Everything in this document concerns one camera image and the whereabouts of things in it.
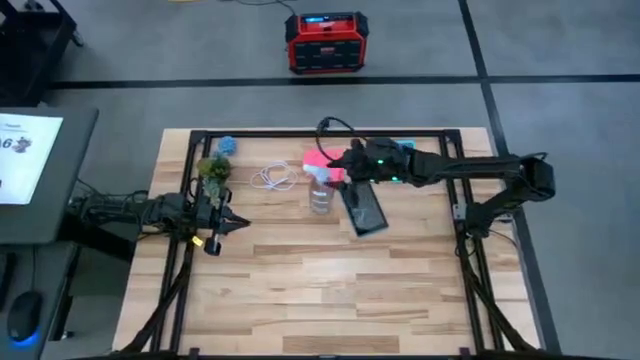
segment coiled white cable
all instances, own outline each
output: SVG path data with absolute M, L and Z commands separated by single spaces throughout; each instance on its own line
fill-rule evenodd
M 274 168 L 283 168 L 287 170 L 284 177 L 278 180 L 271 179 L 269 173 Z M 254 180 L 257 177 L 260 177 L 264 182 L 264 185 L 256 185 Z M 279 187 L 278 185 L 283 184 L 285 182 L 289 182 L 288 186 Z M 249 180 L 249 184 L 256 189 L 268 189 L 268 190 L 278 190 L 278 191 L 286 191 L 293 187 L 298 182 L 298 174 L 287 164 L 286 161 L 274 161 L 269 166 L 263 168 L 259 172 L 253 174 L 251 180 Z

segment smartphone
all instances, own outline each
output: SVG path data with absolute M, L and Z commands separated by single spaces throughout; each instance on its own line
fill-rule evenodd
M 389 227 L 370 183 L 348 184 L 340 188 L 340 195 L 358 237 Z

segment wooden table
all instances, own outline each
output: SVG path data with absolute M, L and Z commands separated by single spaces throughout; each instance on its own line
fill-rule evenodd
M 190 131 L 165 130 L 152 195 L 179 190 Z M 484 128 L 460 131 L 466 156 L 491 154 Z M 436 139 L 414 140 L 418 149 L 439 152 Z M 344 147 L 348 139 L 323 143 Z M 180 352 L 199 347 L 208 355 L 435 355 L 473 348 L 444 183 L 422 189 L 375 186 L 390 227 L 358 239 L 339 195 L 331 214 L 309 210 L 301 159 L 312 148 L 311 138 L 238 139 L 231 158 L 231 207 L 253 224 L 228 236 L 220 257 L 196 249 Z M 250 177 L 275 160 L 287 161 L 301 175 L 298 183 L 285 192 L 249 186 Z M 476 201 L 500 190 L 493 180 L 472 186 Z M 508 225 L 493 229 L 513 236 Z M 138 244 L 114 349 L 126 345 L 155 308 L 167 244 L 162 237 Z M 514 244 L 495 235 L 484 244 L 498 305 L 537 346 Z M 486 312 L 479 307 L 490 339 Z M 163 348 L 173 310 L 169 313 Z

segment spray bottle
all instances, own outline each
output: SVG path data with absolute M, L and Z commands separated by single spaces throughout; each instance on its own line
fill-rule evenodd
M 327 186 L 329 181 L 329 169 L 304 165 L 302 169 L 313 175 L 313 179 L 309 184 L 309 207 L 316 214 L 328 214 L 331 212 L 333 195 L 335 189 Z

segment red power station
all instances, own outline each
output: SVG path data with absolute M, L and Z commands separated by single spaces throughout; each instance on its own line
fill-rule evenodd
M 364 66 L 369 27 L 361 12 L 292 15 L 285 25 L 294 73 L 354 72 Z

